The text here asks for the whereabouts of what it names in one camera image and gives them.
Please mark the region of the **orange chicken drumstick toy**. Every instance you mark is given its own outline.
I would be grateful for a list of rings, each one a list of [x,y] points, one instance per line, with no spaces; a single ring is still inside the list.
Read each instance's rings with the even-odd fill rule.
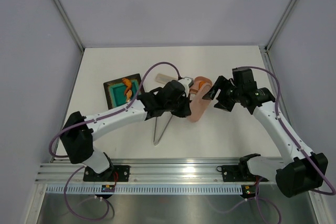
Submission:
[[[201,88],[205,83],[206,83],[206,82],[201,81],[201,82],[199,83],[199,88]]]

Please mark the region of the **pink lunch box base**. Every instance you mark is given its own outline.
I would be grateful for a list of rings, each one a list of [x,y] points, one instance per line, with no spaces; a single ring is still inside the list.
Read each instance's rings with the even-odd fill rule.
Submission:
[[[197,94],[200,90],[201,90],[201,88],[203,87],[201,87],[201,88],[199,88],[199,83],[201,82],[201,81],[204,81],[204,82],[206,82],[203,86],[205,86],[205,87],[209,87],[209,88],[211,88],[212,87],[212,81],[209,79],[209,78],[206,78],[206,77],[202,77],[202,76],[198,76],[198,77],[196,77],[195,79],[194,79],[194,85],[191,87],[191,90],[192,90],[192,92],[194,93],[194,94]]]

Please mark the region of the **metal tongs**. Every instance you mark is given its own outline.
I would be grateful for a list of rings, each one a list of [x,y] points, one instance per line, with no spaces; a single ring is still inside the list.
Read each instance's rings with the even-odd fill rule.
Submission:
[[[154,134],[153,134],[153,145],[154,146],[157,146],[160,143],[172,118],[173,118],[173,115],[168,114],[168,113],[164,113],[161,117],[155,118]]]

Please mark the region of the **pink lunch box lid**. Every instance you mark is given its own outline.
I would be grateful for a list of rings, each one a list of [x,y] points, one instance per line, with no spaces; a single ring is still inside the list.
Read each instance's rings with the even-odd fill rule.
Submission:
[[[197,122],[202,117],[208,105],[210,104],[210,100],[204,100],[203,96],[211,89],[212,85],[207,82],[204,82],[201,86],[199,84],[195,84],[190,88],[191,115],[188,116],[187,119],[193,123]]]

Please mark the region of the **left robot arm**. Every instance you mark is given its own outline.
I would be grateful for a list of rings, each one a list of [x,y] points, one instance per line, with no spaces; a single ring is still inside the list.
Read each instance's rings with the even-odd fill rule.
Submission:
[[[72,164],[84,164],[102,181],[113,176],[113,167],[106,153],[94,148],[94,141],[111,131],[132,123],[161,117],[164,113],[186,118],[191,115],[189,91],[193,79],[172,80],[164,87],[139,95],[134,101],[100,114],[84,116],[72,113],[63,128],[60,140]]]

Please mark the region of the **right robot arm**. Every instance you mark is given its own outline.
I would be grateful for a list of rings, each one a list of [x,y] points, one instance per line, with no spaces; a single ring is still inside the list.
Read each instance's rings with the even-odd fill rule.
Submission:
[[[204,100],[217,100],[215,108],[230,112],[240,104],[264,127],[277,147],[282,160],[272,161],[260,154],[239,159],[238,173],[244,180],[254,176],[275,182],[283,195],[290,198],[306,191],[318,192],[327,182],[328,159],[316,154],[298,136],[279,108],[280,93],[273,95],[268,88],[258,88],[254,67],[238,67],[233,77],[219,76]]]

